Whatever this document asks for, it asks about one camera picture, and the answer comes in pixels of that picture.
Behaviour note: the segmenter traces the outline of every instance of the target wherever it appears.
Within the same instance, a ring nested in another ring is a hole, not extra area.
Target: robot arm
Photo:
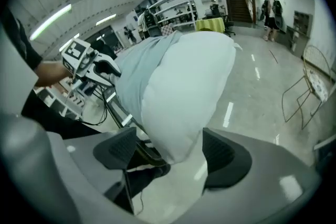
[[[112,87],[112,82],[101,73],[112,73],[121,76],[116,62],[108,55],[101,54],[91,48],[91,45],[78,38],[74,39],[62,51],[63,65],[82,81],[90,80],[104,87]]]

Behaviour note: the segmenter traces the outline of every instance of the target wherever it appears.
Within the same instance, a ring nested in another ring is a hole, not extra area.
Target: black office chair
[[[225,26],[224,34],[228,35],[229,37],[231,37],[231,34],[236,35],[235,32],[229,30],[229,27],[232,27],[234,24],[233,24],[233,22],[230,22],[228,20],[228,15],[224,15],[223,20],[224,20],[224,26]]]

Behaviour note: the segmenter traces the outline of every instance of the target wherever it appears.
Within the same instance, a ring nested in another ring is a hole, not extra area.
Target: yellow tablecloth
[[[196,31],[200,31],[203,28],[208,28],[211,29],[212,31],[223,33],[225,30],[223,18],[197,20]]]

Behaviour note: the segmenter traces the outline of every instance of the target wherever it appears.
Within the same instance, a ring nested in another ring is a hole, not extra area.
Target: stair railing
[[[230,0],[226,0],[226,5],[227,5],[227,17],[228,17],[228,20],[232,21],[232,8],[231,8]]]
[[[245,1],[246,1],[248,10],[249,10],[249,12],[250,12],[250,16],[251,16],[252,22],[253,22],[254,24],[256,24],[256,23],[257,23],[257,17],[256,17],[256,1],[255,1],[255,0],[245,0]]]

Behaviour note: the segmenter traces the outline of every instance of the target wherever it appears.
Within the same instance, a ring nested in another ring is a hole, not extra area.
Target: metal chair
[[[329,79],[331,82],[331,72],[330,72],[330,67],[329,64],[323,55],[323,53],[315,46],[313,45],[308,45],[306,46],[304,52],[303,52],[303,76],[295,82],[290,88],[288,88],[284,93],[282,94],[282,99],[281,99],[281,107],[282,107],[282,113],[284,115],[285,122],[288,122],[299,110],[301,111],[301,129],[303,130],[307,124],[311,121],[311,119],[314,117],[318,109],[321,107],[323,103],[325,103],[329,97],[329,93],[327,90],[326,85],[324,82],[321,80],[320,75],[313,70],[311,67],[308,66],[307,61],[312,63],[314,66],[317,66],[319,69],[321,69],[323,72],[327,73],[329,75]],[[298,84],[302,79],[305,79],[305,82],[307,84],[307,90],[301,94],[297,98],[297,102],[299,104],[299,107],[295,110],[295,112],[288,118],[286,119],[285,117],[285,112],[284,112],[284,95],[287,93],[290,89],[292,89],[296,84]],[[304,101],[300,104],[299,99],[304,96],[308,92],[308,95],[304,99]],[[310,119],[306,124],[304,123],[303,120],[303,111],[302,111],[302,106],[305,103],[305,101],[308,99],[310,94],[315,95],[320,100],[320,103],[318,107],[310,113]]]

